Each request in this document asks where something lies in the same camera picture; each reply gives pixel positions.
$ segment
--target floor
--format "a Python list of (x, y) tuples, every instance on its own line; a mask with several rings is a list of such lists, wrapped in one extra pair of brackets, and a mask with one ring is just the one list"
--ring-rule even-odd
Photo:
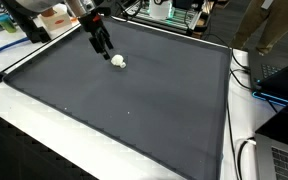
[[(242, 20), (249, 2), (250, 0), (231, 0), (225, 9), (215, 9), (212, 15), (211, 28), (208, 28), (207, 33), (211, 30), (212, 34), (219, 36), (226, 43), (229, 43)], [(246, 45), (248, 49), (255, 48), (264, 27), (265, 23), (250, 38)], [(208, 41), (223, 44), (212, 36), (208, 38)], [(277, 56), (288, 57), (288, 33), (274, 46), (271, 53)]]

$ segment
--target gray mat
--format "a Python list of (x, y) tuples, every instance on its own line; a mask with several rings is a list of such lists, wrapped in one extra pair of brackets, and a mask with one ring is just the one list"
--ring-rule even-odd
[(4, 81), (188, 179), (219, 179), (230, 50), (106, 21), (113, 67), (82, 29)]

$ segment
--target table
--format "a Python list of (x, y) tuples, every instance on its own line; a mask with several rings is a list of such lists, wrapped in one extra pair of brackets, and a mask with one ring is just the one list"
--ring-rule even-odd
[[(21, 50), (23, 51), (23, 57), (32, 49), (22, 47)], [(29, 55), (5, 72), (12, 71), (38, 52)], [(234, 53), (238, 61), (246, 65), (247, 53), (238, 50), (235, 50)], [(13, 62), (22, 58), (15, 54), (13, 50), (1, 53), (0, 63), (5, 56), (12, 59)], [(235, 68), (238, 68), (238, 66), (233, 62), (232, 69)], [(249, 85), (247, 75), (238, 72), (236, 74), (242, 83)], [(231, 109), (235, 145), (241, 142), (240, 139), (253, 136), (254, 131), (274, 114), (266, 102), (252, 98), (250, 92), (241, 88), (233, 78), (230, 80), (228, 101)], [(4, 83), (0, 83), (0, 117), (101, 180), (183, 179), (136, 151), (17, 92)], [(246, 146), (242, 158), (242, 173), (245, 180), (255, 180), (257, 178), (253, 146)], [(226, 123), (221, 180), (235, 179), (228, 123)]]
[[(34, 22), (36, 23), (37, 26), (41, 26), (40, 21), (38, 21), (38, 19), (35, 19)], [(79, 23), (73, 22), (72, 23), (72, 27), (77, 26)], [(49, 42), (49, 43), (31, 43), (30, 41), (18, 44), (16, 46), (13, 46), (7, 50), (4, 50), (3, 53), (0, 53), (0, 72), (4, 71), (6, 68), (12, 66), (14, 63), (16, 63), (17, 61), (22, 60), (23, 57), (26, 57), (27, 55), (29, 55), (30, 53), (39, 50), (42, 47), (48, 47), (48, 45), (51, 45), (55, 42), (57, 42), (59, 39), (57, 37), (59, 37), (60, 35), (62, 35), (64, 32), (68, 31), (69, 29), (71, 29), (72, 27), (66, 26), (54, 31), (51, 31), (49, 33), (51, 39), (53, 41)], [(16, 40), (22, 39), (24, 37), (26, 37), (25, 33), (19, 28), (17, 28), (17, 32), (16, 33), (8, 33), (6, 31), (1, 31), (0, 32), (0, 47), (14, 42)]]

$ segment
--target person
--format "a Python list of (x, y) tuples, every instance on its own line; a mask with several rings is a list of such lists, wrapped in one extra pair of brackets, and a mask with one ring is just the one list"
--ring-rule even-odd
[(251, 0), (230, 47), (244, 50), (250, 36), (267, 21), (256, 46), (260, 55), (269, 53), (288, 32), (288, 0)]

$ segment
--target black cable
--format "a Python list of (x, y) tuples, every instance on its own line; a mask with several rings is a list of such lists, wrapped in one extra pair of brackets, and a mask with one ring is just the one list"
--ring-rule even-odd
[[(115, 17), (118, 17), (119, 15), (117, 14), (117, 12), (120, 10), (121, 8), (118, 7), (118, 9), (115, 11)], [(128, 21), (128, 16), (126, 16), (126, 20), (119, 20), (119, 19), (115, 19), (113, 16), (111, 16), (111, 18), (117, 22), (127, 22)]]
[(236, 158), (235, 158), (235, 148), (234, 148), (234, 140), (233, 140), (233, 131), (232, 131), (232, 122), (231, 122), (231, 113), (230, 113), (230, 108), (229, 108), (229, 103), (227, 102), (227, 119), (228, 119), (228, 129), (229, 129), (229, 133), (230, 133), (230, 141), (231, 141), (231, 148), (232, 148), (232, 154), (233, 154), (233, 161), (234, 161), (234, 169), (235, 169), (235, 173), (236, 176), (238, 176), (238, 170), (236, 168)]
[(185, 23), (187, 29), (189, 30), (190, 27), (188, 26), (188, 24), (187, 24), (187, 22), (186, 22), (186, 18), (187, 18), (187, 13), (188, 13), (188, 11), (189, 11), (189, 9), (185, 12), (185, 16), (184, 16), (184, 23)]
[(141, 9), (142, 9), (142, 7), (143, 7), (143, 2), (144, 2), (144, 0), (139, 0), (139, 2), (140, 2), (140, 5), (138, 6), (138, 8), (137, 8), (137, 10), (135, 11), (134, 14), (128, 14), (128, 12), (126, 12), (126, 9), (123, 7), (123, 5), (122, 5), (121, 3), (116, 2), (116, 4), (117, 4), (118, 6), (120, 6), (120, 8), (122, 9), (122, 12), (123, 12), (124, 15), (126, 15), (126, 16), (128, 16), (128, 17), (136, 17), (137, 14), (141, 11)]
[(242, 83), (240, 82), (240, 80), (236, 77), (236, 75), (234, 74), (234, 72), (233, 72), (231, 69), (230, 69), (230, 74), (233, 75), (234, 79), (237, 81), (237, 83), (238, 83), (240, 86), (242, 86), (242, 87), (245, 88), (245, 89), (252, 90), (251, 88), (249, 88), (249, 87), (245, 86), (244, 84), (242, 84)]
[[(220, 37), (218, 37), (218, 36), (215, 35), (215, 34), (206, 34), (205, 36), (214, 36), (214, 37), (216, 37), (217, 39), (219, 39), (226, 47), (232, 49), (223, 39), (221, 39)], [(239, 63), (239, 62), (237, 61), (237, 59), (236, 59), (236, 57), (235, 57), (235, 55), (234, 55), (233, 49), (232, 49), (232, 56), (233, 56), (234, 61), (235, 61), (240, 67), (242, 67), (242, 68), (245, 69), (245, 70), (250, 70), (249, 67), (243, 66), (241, 63)]]
[(249, 71), (247, 71), (247, 70), (245, 70), (245, 69), (235, 69), (235, 70), (233, 70), (232, 72), (235, 73), (235, 72), (237, 72), (237, 71), (243, 72), (243, 73), (245, 73), (245, 74), (249, 74)]
[(275, 113), (278, 113), (277, 109), (274, 107), (274, 105), (271, 103), (271, 101), (267, 100), (268, 104), (272, 107), (272, 109), (274, 110)]
[(239, 173), (239, 176), (240, 176), (240, 180), (242, 180), (242, 171), (241, 171), (241, 157), (242, 157), (242, 152), (243, 152), (243, 149), (245, 147), (245, 145), (248, 143), (248, 140), (255, 140), (254, 137), (250, 137), (250, 138), (247, 138), (247, 140), (245, 140), (240, 149), (238, 150), (238, 154), (237, 154), (237, 169), (238, 169), (238, 173)]

